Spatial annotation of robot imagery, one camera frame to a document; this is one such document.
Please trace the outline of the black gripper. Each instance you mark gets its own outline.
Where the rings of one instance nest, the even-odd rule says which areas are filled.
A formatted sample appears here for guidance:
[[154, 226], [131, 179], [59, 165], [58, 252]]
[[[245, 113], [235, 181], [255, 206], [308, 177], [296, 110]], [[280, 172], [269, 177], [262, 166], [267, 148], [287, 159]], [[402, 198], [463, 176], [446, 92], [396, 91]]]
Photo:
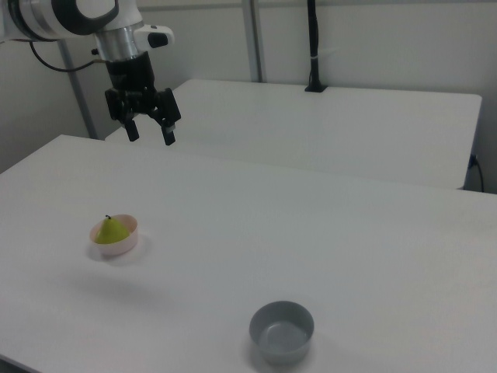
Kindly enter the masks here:
[[129, 141], [139, 138], [134, 114], [151, 116], [160, 125], [166, 146], [175, 141], [174, 130], [181, 113], [173, 91], [167, 88], [157, 92], [155, 75], [148, 52], [125, 61], [106, 62], [112, 88], [105, 91], [106, 103], [112, 120], [119, 121]]

